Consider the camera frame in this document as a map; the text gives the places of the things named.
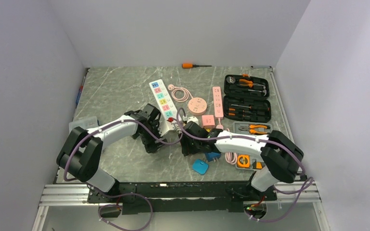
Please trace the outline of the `white power strip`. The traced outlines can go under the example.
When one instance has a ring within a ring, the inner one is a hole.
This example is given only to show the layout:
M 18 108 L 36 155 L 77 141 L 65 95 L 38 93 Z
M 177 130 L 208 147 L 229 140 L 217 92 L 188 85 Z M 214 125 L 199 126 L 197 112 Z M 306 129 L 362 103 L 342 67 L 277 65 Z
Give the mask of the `white power strip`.
M 154 98 L 156 99 L 158 108 L 160 109 L 164 122 L 167 122 L 169 129 L 175 129 L 175 126 L 168 121 L 169 118 L 176 118 L 177 108 L 171 98 L 168 88 L 165 86 L 162 79 L 158 79 L 149 82 L 149 86 L 153 92 Z

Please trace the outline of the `light blue cube adapter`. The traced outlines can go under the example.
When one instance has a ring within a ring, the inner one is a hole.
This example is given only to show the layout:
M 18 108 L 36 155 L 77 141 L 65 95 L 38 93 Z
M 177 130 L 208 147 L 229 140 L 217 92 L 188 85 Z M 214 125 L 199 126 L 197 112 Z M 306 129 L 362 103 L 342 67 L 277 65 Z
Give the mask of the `light blue cube adapter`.
M 208 168 L 209 168 L 208 163 L 206 163 L 205 161 L 201 159 L 195 160 L 192 165 L 192 169 L 201 175 L 204 175 L 207 172 Z

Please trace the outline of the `dark blue cube adapter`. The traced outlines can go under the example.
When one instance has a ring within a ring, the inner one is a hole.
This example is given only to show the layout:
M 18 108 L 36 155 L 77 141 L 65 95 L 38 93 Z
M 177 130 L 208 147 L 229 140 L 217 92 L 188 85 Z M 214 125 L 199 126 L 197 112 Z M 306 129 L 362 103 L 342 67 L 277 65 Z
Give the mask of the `dark blue cube adapter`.
M 205 158 L 208 162 L 211 161 L 217 161 L 221 157 L 221 153 L 211 152 L 211 153 L 205 153 Z

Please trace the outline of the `pink cube adapter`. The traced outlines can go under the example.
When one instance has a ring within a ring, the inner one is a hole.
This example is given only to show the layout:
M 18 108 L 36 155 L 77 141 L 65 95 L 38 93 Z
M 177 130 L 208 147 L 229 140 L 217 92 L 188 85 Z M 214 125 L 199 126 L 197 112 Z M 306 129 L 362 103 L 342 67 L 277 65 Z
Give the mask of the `pink cube adapter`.
M 202 127 L 207 130 L 215 128 L 215 117 L 214 115 L 202 115 Z

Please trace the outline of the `pink power strip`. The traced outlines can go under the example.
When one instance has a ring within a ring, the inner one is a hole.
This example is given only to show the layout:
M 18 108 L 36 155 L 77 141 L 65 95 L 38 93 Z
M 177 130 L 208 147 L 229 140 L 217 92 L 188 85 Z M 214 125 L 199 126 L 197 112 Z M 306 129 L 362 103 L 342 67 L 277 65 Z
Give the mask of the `pink power strip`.
M 219 86 L 213 87 L 212 94 L 213 94 L 214 116 L 218 119 L 222 119 L 224 117 L 224 112 L 221 88 Z

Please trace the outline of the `grey tool tray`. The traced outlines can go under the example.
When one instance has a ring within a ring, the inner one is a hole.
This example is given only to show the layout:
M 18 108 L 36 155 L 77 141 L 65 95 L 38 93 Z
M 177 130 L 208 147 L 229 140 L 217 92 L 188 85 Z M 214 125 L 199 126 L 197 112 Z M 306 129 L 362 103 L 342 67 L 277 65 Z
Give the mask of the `grey tool tray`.
M 248 123 L 248 122 L 241 122 L 236 121 L 233 123 L 234 132 L 237 134 L 242 135 L 268 135 L 271 133 L 272 126 L 268 123 Z M 262 160 L 261 157 L 254 157 L 253 155 L 250 155 L 250 168 L 239 168 L 237 167 L 235 163 L 235 167 L 237 169 L 244 169 L 244 170 L 260 170 L 265 167 L 265 163 Z

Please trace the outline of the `clear plastic screw box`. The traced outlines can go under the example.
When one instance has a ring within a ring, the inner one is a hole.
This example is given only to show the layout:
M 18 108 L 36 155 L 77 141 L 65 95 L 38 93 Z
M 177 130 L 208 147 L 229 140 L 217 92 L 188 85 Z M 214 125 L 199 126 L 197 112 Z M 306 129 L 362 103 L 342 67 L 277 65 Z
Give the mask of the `clear plastic screw box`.
M 69 133 L 72 131 L 72 129 L 76 127 L 81 127 L 83 129 L 89 129 L 89 128 L 96 128 L 98 126 L 100 125 L 99 125 L 99 120 L 97 119 L 96 116 L 84 117 L 76 121 L 72 121 L 68 124 Z

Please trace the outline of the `black tool case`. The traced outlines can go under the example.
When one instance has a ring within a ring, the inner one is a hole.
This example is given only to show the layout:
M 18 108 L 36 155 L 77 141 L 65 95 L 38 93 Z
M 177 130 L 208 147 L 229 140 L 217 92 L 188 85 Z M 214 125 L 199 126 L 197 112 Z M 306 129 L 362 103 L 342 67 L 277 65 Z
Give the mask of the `black tool case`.
M 238 85 L 240 79 L 254 83 L 252 88 Z M 224 117 L 235 121 L 267 123 L 272 118 L 270 87 L 267 80 L 259 77 L 226 75 L 224 79 Z

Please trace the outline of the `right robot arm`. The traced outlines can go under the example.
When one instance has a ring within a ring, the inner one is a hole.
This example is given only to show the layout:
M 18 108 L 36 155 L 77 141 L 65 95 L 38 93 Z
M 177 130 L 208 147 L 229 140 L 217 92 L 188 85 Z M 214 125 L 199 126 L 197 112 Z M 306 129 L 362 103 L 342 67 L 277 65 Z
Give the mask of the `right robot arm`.
M 262 160 L 265 166 L 250 176 L 246 187 L 247 196 L 252 200 L 259 199 L 278 182 L 294 182 L 299 169 L 302 174 L 305 173 L 303 151 L 278 130 L 273 130 L 269 135 L 242 135 L 213 129 L 201 136 L 198 132 L 188 131 L 190 128 L 200 128 L 194 122 L 188 122 L 185 126 L 180 124 L 179 127 L 184 135 L 200 142 L 203 152 L 247 154 Z

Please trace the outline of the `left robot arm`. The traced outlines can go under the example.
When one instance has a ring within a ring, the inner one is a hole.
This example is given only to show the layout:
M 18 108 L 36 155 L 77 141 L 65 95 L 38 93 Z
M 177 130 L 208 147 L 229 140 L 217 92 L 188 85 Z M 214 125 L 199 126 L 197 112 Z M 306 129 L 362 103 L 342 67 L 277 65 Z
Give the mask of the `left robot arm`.
M 100 190 L 107 202 L 115 201 L 120 193 L 119 181 L 99 166 L 103 149 L 131 136 L 140 138 L 147 153 L 155 153 L 167 143 L 159 133 L 161 111 L 151 104 L 142 110 L 128 111 L 119 119 L 100 127 L 73 128 L 56 163 L 75 179 Z

